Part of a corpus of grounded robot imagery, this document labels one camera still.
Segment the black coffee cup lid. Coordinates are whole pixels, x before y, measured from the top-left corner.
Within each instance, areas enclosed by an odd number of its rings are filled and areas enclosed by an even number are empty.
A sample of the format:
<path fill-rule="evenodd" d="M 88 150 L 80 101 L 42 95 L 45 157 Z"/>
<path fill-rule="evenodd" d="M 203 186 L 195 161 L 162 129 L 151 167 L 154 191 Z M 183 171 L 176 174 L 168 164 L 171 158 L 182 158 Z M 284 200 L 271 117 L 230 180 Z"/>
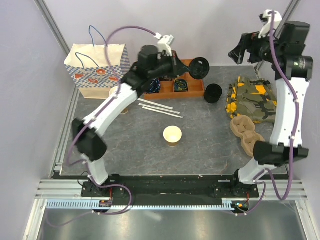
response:
<path fill-rule="evenodd" d="M 189 74 L 196 80 L 205 78 L 210 71 L 210 64 L 204 57 L 197 57 L 189 64 Z"/>

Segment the single paper coffee cup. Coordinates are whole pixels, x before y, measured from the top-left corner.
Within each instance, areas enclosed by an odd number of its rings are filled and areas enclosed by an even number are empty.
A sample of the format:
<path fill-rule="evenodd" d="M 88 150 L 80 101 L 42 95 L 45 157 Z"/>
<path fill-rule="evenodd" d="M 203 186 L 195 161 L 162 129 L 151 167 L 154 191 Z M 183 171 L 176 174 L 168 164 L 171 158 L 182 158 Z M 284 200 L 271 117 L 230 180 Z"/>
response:
<path fill-rule="evenodd" d="M 182 130 L 177 126 L 168 126 L 163 131 L 163 138 L 170 147 L 175 147 L 182 138 Z"/>

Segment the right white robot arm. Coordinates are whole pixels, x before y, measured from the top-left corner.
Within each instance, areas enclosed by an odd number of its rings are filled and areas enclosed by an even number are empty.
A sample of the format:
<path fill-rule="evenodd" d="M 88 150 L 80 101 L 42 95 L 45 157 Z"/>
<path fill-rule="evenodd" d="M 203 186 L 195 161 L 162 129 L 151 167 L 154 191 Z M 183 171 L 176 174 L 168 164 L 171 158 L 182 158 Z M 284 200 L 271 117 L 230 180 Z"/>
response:
<path fill-rule="evenodd" d="M 249 63 L 266 61 L 275 71 L 277 107 L 275 123 L 268 142 L 257 141 L 253 158 L 237 170 L 238 179 L 229 184 L 235 197 L 247 191 L 269 170 L 305 159 L 309 149 L 303 147 L 301 125 L 307 90 L 313 74 L 314 61 L 304 56 L 305 41 L 310 25 L 301 21 L 287 21 L 278 39 L 270 42 L 269 36 L 260 38 L 258 32 L 242 34 L 238 45 L 228 53 L 237 64 L 243 63 L 245 52 Z"/>

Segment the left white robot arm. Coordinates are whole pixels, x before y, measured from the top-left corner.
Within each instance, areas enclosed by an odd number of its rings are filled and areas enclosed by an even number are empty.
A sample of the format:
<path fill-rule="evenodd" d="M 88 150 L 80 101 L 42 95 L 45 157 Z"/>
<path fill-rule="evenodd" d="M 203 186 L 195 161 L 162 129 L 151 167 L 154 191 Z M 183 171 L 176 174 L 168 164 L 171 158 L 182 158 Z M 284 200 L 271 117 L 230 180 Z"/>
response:
<path fill-rule="evenodd" d="M 91 114 L 72 121 L 72 144 L 81 153 L 89 177 L 94 182 L 92 191 L 99 197 L 106 196 L 110 191 L 103 159 L 107 151 L 103 136 L 108 127 L 122 111 L 150 89 L 153 80 L 162 77 L 173 79 L 188 72 L 190 68 L 178 58 L 176 52 L 168 55 L 154 45 L 145 45 L 137 61 L 120 80 L 117 91 Z"/>

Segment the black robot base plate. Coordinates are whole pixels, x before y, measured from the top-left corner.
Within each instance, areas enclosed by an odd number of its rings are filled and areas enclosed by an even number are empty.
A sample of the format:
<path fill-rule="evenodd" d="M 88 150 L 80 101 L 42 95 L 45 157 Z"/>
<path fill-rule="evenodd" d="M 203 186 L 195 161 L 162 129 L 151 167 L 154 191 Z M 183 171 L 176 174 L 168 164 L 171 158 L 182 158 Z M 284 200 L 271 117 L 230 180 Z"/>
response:
<path fill-rule="evenodd" d="M 127 187 L 134 197 L 139 195 L 187 195 L 222 198 L 258 198 L 256 184 L 244 184 L 234 175 L 118 175 L 95 185 L 92 180 L 83 184 L 81 195 L 116 198 Z"/>

